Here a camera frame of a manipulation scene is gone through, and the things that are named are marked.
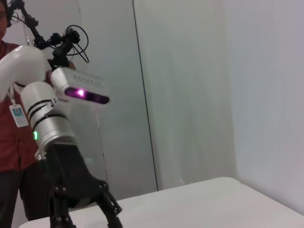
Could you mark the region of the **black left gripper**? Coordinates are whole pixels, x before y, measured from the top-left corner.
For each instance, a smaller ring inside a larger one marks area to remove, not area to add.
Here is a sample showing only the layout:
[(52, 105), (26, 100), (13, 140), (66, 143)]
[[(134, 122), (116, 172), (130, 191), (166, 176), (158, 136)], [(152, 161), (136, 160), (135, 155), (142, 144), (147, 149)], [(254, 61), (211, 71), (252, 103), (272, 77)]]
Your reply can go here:
[(122, 208), (104, 182), (88, 170), (76, 145), (55, 143), (47, 148), (43, 165), (54, 184), (48, 196), (51, 228), (75, 228), (69, 208), (82, 208), (96, 203), (104, 213), (109, 228), (123, 228), (118, 217)]

